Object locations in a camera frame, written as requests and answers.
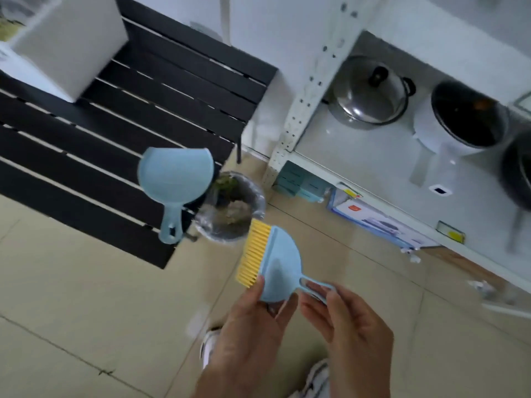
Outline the person's white shoe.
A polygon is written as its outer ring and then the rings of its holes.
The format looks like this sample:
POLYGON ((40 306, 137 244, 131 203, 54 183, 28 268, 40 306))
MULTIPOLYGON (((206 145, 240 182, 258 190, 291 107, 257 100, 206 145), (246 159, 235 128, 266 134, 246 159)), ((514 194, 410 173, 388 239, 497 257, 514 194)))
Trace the person's white shoe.
POLYGON ((216 326, 210 328, 205 335, 203 336, 201 346, 200 346, 200 361, 202 364, 202 369, 204 370, 210 361, 210 357, 216 346, 216 342, 221 333, 222 326, 216 326))
POLYGON ((330 398, 329 363, 323 359, 312 366, 304 387, 288 398, 330 398))

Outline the black slatted table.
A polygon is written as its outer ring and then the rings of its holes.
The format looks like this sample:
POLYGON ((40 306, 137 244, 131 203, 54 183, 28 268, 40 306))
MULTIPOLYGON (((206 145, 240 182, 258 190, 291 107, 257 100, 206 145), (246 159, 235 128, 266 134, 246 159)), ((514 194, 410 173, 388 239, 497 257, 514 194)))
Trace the black slatted table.
POLYGON ((164 269, 178 243, 143 193, 149 147, 207 148, 214 176, 277 68, 136 0, 116 0, 128 42, 70 103, 0 72, 0 195, 164 269))

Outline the steel pot with glass lid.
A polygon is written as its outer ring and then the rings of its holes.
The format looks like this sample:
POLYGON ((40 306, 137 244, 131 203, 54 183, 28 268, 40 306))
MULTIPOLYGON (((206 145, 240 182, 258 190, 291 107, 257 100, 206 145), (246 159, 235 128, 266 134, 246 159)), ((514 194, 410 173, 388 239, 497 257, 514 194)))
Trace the steel pot with glass lid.
POLYGON ((401 119, 416 91, 412 79, 399 76, 384 63, 350 56, 331 83, 328 109, 338 122, 370 130, 401 119))

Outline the trash bin with clear bag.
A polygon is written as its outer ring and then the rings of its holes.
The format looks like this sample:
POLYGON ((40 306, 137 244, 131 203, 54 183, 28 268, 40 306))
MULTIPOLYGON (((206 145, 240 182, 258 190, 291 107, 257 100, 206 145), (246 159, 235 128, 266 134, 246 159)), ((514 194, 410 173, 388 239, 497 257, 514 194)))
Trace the trash bin with clear bag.
POLYGON ((247 237, 253 219, 265 217, 266 206, 260 185, 242 173, 224 171, 207 190, 193 224, 210 241, 233 244, 247 237))

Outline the person's left hand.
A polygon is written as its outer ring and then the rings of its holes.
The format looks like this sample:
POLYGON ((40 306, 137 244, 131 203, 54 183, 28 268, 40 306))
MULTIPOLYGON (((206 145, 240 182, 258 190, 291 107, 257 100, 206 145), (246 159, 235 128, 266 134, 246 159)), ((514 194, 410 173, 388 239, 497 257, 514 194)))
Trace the person's left hand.
POLYGON ((250 398, 274 365, 281 333, 260 301, 264 278, 236 300, 190 398, 250 398))

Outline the white box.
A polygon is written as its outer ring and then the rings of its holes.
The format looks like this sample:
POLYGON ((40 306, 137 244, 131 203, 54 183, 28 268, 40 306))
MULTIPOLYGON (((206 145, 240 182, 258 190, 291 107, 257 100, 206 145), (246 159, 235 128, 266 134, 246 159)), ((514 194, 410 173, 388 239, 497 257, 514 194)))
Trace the white box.
POLYGON ((128 40, 116 0, 0 0, 0 72, 70 103, 128 40))

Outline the person's white right shoe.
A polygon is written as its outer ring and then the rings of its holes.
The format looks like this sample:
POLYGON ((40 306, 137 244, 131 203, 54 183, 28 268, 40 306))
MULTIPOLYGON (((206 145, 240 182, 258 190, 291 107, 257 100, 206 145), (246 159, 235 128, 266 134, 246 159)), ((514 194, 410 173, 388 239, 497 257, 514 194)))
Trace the person's white right shoe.
POLYGON ((330 398, 329 363, 323 359, 312 366, 304 387, 288 398, 330 398))

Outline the person's right hand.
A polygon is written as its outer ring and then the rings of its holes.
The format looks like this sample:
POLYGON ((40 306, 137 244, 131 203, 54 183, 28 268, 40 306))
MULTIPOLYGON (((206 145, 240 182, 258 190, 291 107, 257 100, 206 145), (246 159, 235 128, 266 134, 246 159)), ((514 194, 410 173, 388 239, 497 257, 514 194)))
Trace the person's right hand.
POLYGON ((330 398, 391 398, 394 334, 358 294, 337 283, 335 290, 309 282, 326 295, 334 326, 327 343, 330 398))

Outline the person's white left shoe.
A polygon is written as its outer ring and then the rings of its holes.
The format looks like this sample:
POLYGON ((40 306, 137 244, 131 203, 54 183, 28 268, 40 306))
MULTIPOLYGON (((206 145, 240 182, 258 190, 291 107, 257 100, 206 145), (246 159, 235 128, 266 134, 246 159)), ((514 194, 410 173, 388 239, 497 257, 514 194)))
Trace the person's white left shoe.
POLYGON ((216 346, 216 342, 221 333, 222 326, 216 326, 210 328, 205 335, 203 336, 201 346, 200 346, 200 361, 202 364, 202 369, 204 370, 210 361, 210 357, 216 346))

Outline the white metal shelf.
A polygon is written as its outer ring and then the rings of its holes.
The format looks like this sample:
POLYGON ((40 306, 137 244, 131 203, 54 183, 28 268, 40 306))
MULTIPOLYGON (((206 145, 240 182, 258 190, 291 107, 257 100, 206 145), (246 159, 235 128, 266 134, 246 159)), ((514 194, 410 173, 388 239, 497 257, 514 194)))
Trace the white metal shelf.
POLYGON ((531 130, 531 0, 333 0, 325 39, 313 54, 268 163, 270 187, 287 161, 329 181, 343 182, 363 202, 506 281, 483 276, 468 283, 484 308, 531 319, 518 292, 531 295, 531 215, 517 253, 506 251, 517 211, 500 184, 500 163, 514 138, 531 130), (378 60, 417 91, 401 119, 370 130, 338 122, 329 112, 331 83, 345 60, 378 60), (414 113, 439 83, 453 80, 496 100, 509 111, 500 145, 462 158, 455 191, 439 196, 433 152, 414 138, 414 113), (438 221, 466 234, 460 244, 438 221))

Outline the black frying pan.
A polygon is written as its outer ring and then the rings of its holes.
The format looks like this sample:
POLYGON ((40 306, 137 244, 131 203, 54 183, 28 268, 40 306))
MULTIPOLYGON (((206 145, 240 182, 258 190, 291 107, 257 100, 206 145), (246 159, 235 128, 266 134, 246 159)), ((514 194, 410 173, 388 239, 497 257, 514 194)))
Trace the black frying pan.
POLYGON ((531 130, 518 134, 505 149, 500 184, 517 207, 506 247, 508 253, 516 254, 525 217, 531 215, 531 130))

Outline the blue and white carton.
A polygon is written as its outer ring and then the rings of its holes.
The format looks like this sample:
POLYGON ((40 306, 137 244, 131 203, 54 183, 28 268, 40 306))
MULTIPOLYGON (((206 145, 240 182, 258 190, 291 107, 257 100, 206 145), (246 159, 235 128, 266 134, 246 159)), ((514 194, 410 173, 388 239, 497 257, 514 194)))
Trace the blue and white carton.
POLYGON ((401 250, 418 251, 441 246, 429 237, 387 216, 361 199, 350 197, 338 188, 331 192, 327 208, 370 233, 393 243, 401 250))

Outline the teal boxes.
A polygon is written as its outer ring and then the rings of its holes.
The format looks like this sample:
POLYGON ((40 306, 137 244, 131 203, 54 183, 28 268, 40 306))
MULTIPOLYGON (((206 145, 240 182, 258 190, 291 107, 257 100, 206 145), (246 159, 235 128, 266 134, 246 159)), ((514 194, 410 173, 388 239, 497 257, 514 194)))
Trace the teal boxes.
POLYGON ((273 189, 289 197, 300 197, 311 203, 322 203, 332 185, 302 167, 287 161, 278 174, 273 189))

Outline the blue brush with yellow bristles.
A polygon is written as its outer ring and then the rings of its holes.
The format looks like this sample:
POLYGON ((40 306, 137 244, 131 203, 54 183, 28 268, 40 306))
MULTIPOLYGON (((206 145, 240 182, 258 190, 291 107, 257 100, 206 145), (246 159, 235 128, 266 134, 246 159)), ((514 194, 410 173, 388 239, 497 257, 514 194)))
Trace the blue brush with yellow bristles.
POLYGON ((236 281, 244 287, 251 287, 259 275, 264 277, 260 301, 265 303, 288 300, 297 289, 326 303, 326 295, 309 288, 306 282, 335 290, 333 285, 303 274, 298 247, 284 229, 252 219, 236 271, 236 281))

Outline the yellow shelf label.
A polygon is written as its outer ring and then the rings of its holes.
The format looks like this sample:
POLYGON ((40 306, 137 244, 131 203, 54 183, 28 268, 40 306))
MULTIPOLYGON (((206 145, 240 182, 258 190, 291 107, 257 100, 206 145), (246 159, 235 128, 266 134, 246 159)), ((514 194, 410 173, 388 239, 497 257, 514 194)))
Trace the yellow shelf label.
POLYGON ((344 193, 348 194, 350 198, 352 199, 357 199, 357 198, 362 198, 363 195, 361 193, 359 193, 358 191, 356 191, 355 189, 353 189, 352 187, 349 187, 347 184, 343 183, 343 182, 338 182, 336 185, 336 188, 343 191, 344 193))
POLYGON ((450 238, 451 240, 458 242, 460 244, 464 244, 466 241, 466 234, 455 227, 452 227, 448 224, 446 224, 443 221, 438 221, 435 230, 445 235, 446 237, 450 238))

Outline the blue plastic dustpan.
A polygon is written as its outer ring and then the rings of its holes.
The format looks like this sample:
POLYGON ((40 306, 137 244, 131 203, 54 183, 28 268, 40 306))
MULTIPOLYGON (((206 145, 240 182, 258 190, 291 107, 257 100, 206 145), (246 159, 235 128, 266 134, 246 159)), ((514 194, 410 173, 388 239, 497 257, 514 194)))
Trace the blue plastic dustpan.
POLYGON ((137 178, 145 194, 163 205, 161 242, 173 245, 182 240, 183 207, 208 190, 214 171, 207 148, 149 147, 143 153, 137 178))

